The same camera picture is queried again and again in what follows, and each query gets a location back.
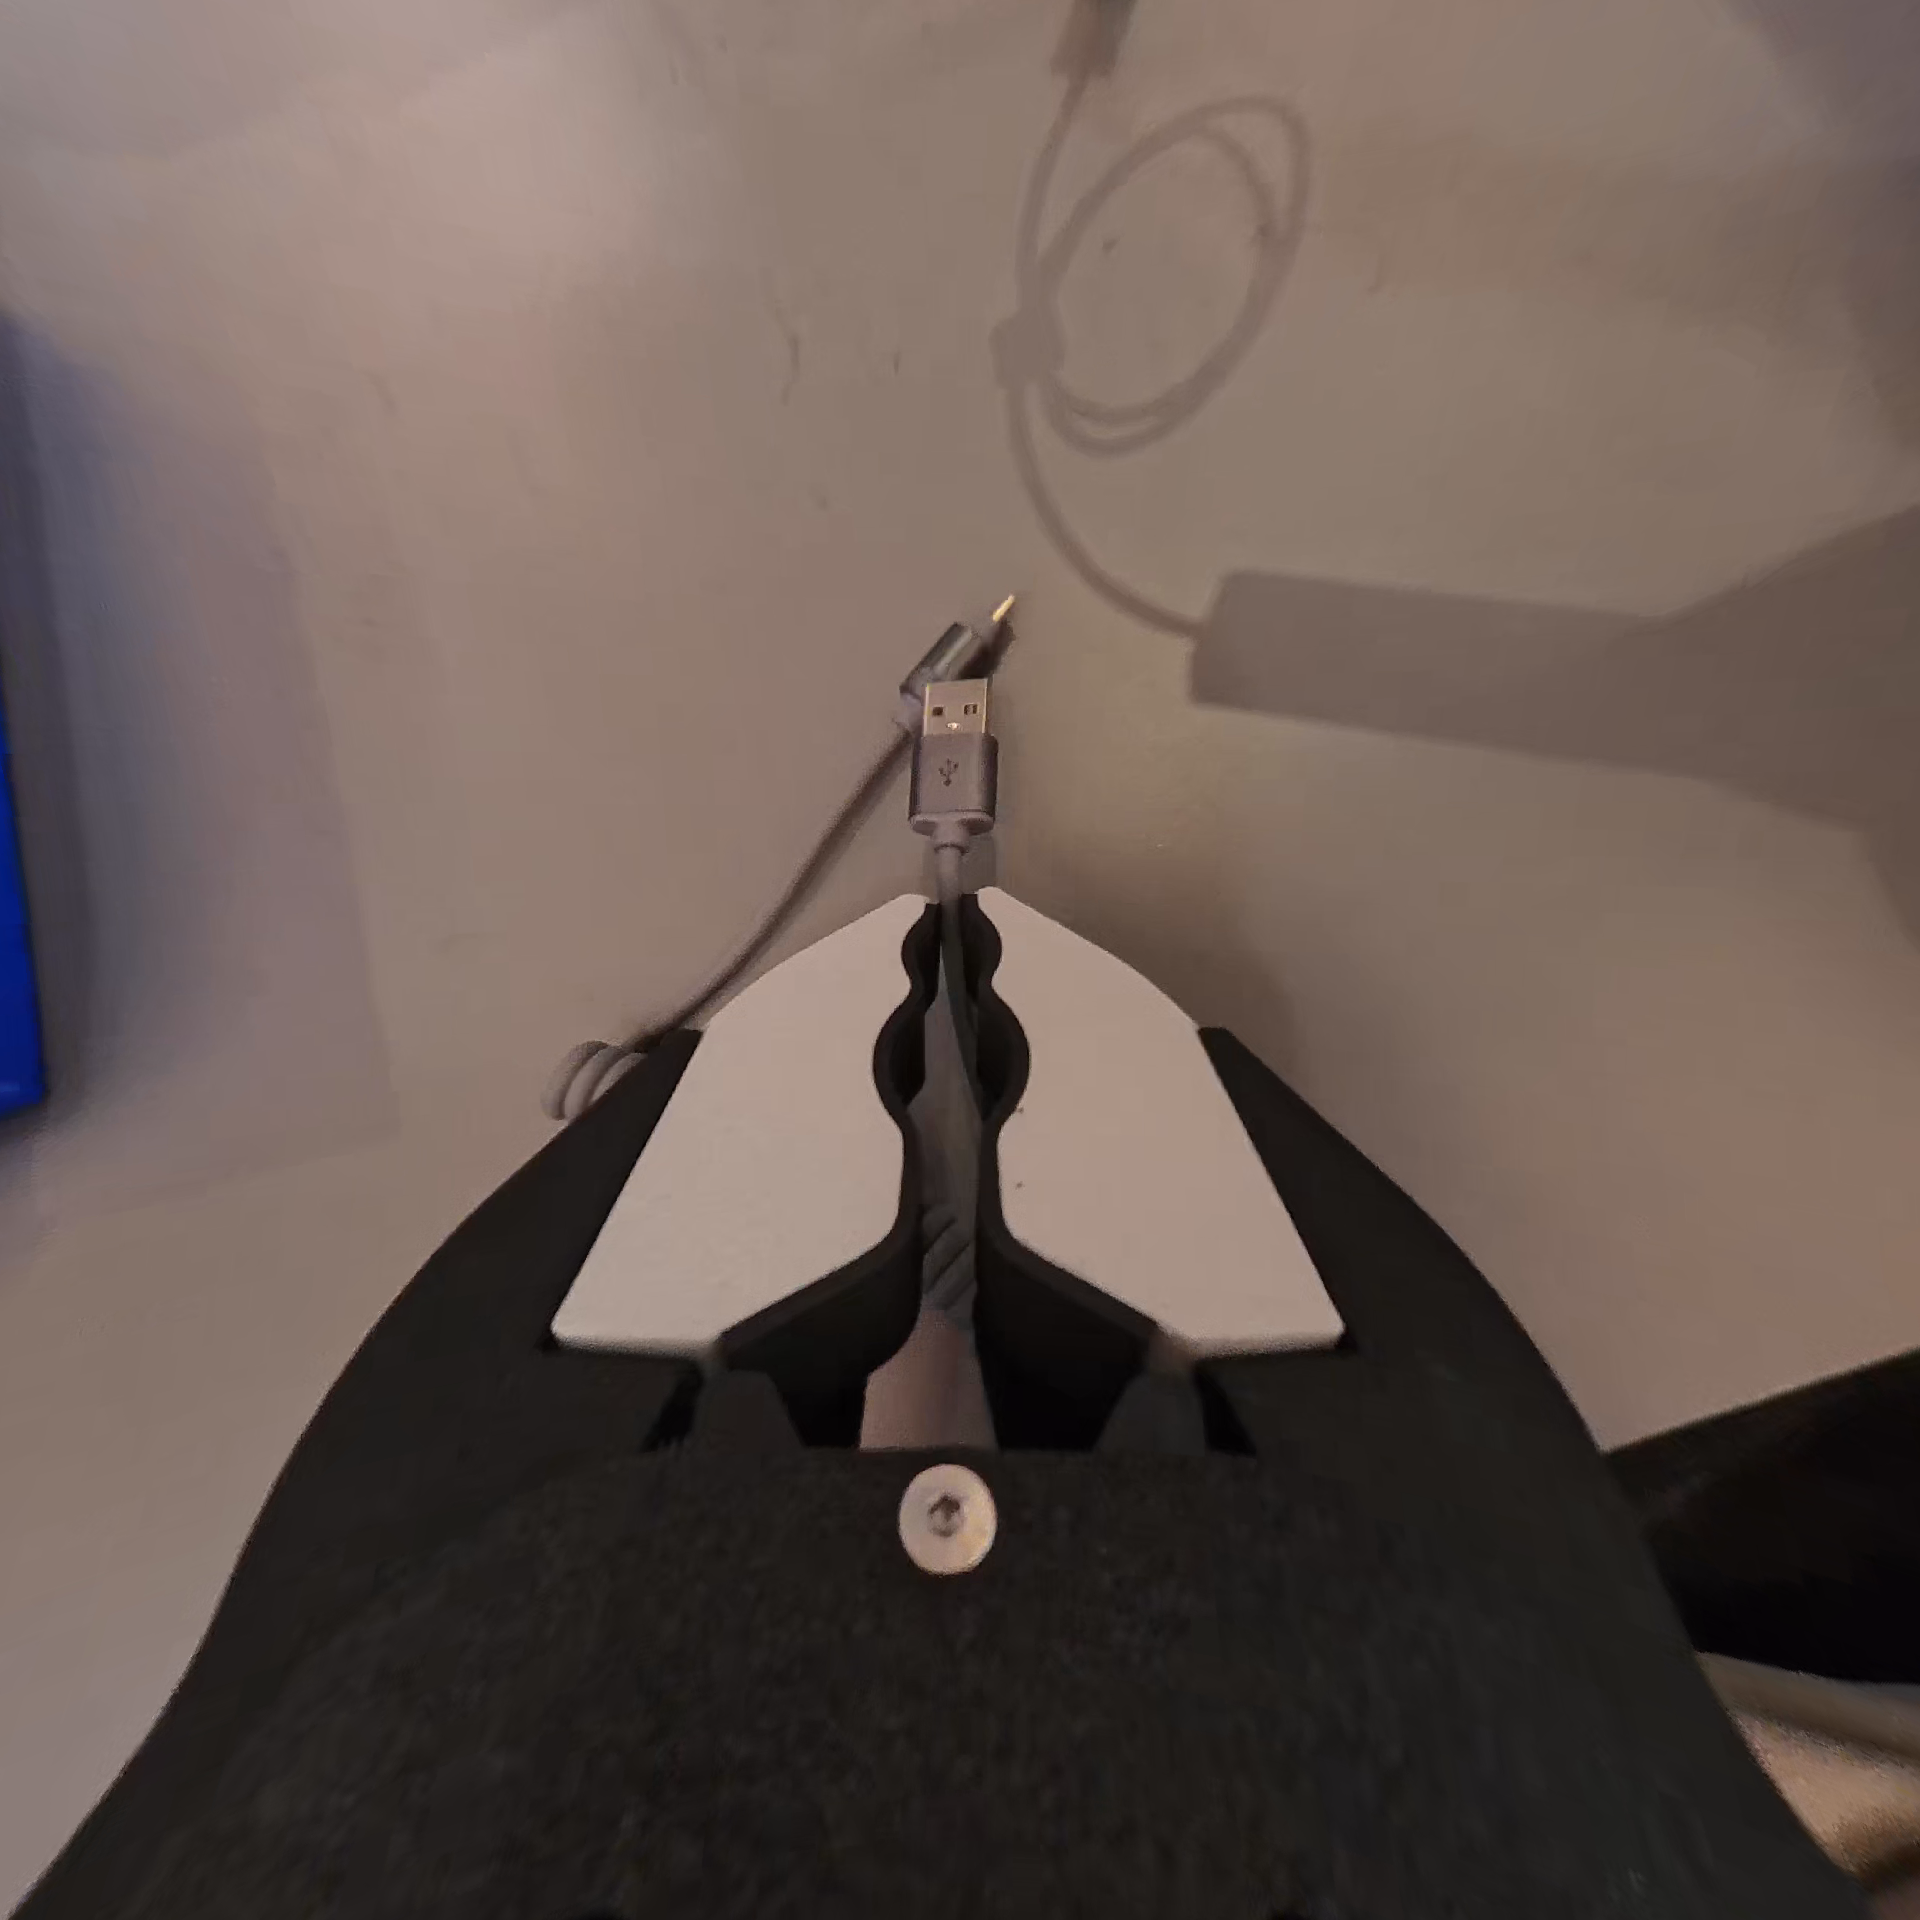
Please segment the blue plastic bin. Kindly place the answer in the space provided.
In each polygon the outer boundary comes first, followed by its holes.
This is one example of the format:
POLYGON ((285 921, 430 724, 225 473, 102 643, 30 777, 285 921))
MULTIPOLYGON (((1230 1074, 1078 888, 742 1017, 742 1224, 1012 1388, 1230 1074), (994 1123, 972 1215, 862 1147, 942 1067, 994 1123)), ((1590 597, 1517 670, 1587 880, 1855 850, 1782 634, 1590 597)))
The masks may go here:
POLYGON ((25 873, 18 744, 24 720, 11 684, 25 640, 25 427, 11 327, 4 327, 4 1121, 47 1101, 44 1000, 25 873))

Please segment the person's tan trousers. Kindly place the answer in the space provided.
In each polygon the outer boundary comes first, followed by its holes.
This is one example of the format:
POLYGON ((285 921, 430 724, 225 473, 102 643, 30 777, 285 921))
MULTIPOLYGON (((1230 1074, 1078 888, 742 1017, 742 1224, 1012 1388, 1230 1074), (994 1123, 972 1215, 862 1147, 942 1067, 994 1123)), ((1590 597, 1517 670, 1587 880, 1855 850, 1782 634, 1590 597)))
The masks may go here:
POLYGON ((1918 1914, 1918 1687, 1701 1654, 1740 1738, 1884 1918, 1918 1914))

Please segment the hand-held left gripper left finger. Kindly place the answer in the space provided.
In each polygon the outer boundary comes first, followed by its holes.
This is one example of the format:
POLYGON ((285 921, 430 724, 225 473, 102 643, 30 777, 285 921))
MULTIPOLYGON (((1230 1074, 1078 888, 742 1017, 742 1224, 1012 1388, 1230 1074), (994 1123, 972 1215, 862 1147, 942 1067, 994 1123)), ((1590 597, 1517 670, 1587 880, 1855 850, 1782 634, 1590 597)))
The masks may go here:
POLYGON ((707 1025, 570 1287, 571 1351, 707 1361, 724 1335, 920 1224, 877 1044, 910 1004, 901 895, 792 955, 707 1025))

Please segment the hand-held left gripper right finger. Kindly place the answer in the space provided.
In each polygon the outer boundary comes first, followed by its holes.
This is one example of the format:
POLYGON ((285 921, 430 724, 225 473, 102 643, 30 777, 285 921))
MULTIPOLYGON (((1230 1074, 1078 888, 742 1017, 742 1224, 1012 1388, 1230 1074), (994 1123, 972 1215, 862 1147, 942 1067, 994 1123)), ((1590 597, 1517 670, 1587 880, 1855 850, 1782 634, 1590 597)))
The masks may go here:
POLYGON ((1182 1361, 1335 1348, 1342 1315, 1198 1024, 1000 885, 977 905, 1025 1047, 994 1141, 1018 1251, 1134 1310, 1182 1361))

